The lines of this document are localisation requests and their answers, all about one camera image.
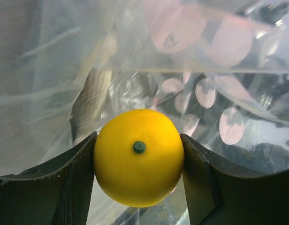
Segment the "grey fake fish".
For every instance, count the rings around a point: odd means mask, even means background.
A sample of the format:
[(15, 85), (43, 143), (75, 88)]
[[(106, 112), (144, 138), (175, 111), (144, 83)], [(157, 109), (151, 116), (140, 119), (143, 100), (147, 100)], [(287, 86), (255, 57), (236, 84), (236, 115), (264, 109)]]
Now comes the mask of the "grey fake fish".
[(112, 73), (112, 70), (90, 69), (70, 115), (74, 146), (93, 132), (95, 123), (104, 111)]

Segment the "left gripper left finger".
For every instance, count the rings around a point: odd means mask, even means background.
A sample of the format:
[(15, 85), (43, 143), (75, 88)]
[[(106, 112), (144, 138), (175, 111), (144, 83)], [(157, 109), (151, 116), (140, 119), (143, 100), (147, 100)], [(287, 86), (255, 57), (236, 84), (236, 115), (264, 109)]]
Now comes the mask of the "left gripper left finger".
[(93, 132), (68, 151), (0, 176), (0, 225), (84, 225), (94, 181)]

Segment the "yellow fake fruit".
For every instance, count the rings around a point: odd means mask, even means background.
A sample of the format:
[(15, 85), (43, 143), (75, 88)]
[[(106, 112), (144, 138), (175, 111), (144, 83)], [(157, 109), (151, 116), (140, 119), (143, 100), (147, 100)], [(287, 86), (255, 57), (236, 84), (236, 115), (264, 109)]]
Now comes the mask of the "yellow fake fruit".
[(183, 170), (179, 132), (164, 114), (151, 109), (124, 112), (99, 132), (94, 170), (101, 189), (111, 199), (145, 208), (165, 199)]

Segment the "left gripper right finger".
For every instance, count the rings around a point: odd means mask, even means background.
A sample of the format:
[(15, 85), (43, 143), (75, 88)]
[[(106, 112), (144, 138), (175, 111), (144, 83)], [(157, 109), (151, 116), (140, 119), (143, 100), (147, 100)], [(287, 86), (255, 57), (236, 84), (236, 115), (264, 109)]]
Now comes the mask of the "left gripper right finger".
[(289, 225), (289, 169), (265, 174), (182, 134), (183, 183), (192, 225)]

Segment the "clear zip top bag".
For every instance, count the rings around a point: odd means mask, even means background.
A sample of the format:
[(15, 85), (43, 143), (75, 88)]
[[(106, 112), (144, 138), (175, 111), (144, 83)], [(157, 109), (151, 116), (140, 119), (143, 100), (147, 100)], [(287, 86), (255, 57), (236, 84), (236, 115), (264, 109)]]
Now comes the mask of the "clear zip top bag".
[[(0, 0), (0, 176), (75, 147), (70, 115), (92, 67), (113, 71), (97, 136), (151, 108), (238, 165), (289, 169), (289, 0)], [(86, 225), (191, 225), (183, 177), (138, 208), (94, 174)]]

